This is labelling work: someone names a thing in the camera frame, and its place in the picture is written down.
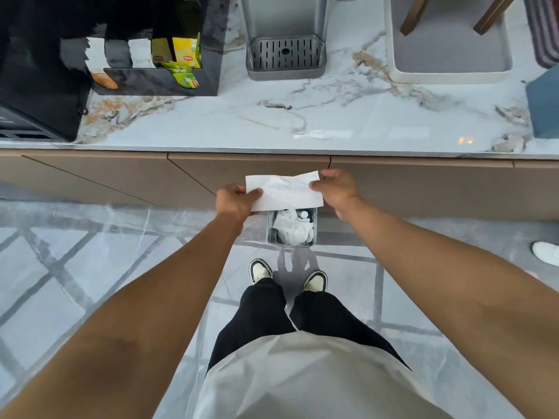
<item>cabinet panel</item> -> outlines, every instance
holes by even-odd
[[[0,180],[61,200],[93,204],[147,204],[87,179],[21,156],[0,151]]]
[[[215,207],[215,196],[168,160],[167,153],[34,151],[26,156],[151,204]]]
[[[559,168],[510,160],[333,156],[362,197],[402,217],[559,219]]]
[[[214,194],[247,175],[295,176],[326,169],[330,156],[170,153],[169,159]]]

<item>person's right arm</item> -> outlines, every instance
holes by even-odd
[[[398,219],[353,177],[311,183],[425,315],[527,418],[559,417],[559,293],[485,250]]]

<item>blue box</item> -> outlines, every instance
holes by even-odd
[[[559,65],[526,87],[536,138],[559,139]]]

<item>striped object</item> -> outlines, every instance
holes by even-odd
[[[559,64],[559,0],[524,0],[535,58],[544,68]]]

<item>drip tray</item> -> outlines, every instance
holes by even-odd
[[[316,35],[256,38],[247,48],[254,80],[309,79],[326,68],[325,44]]]

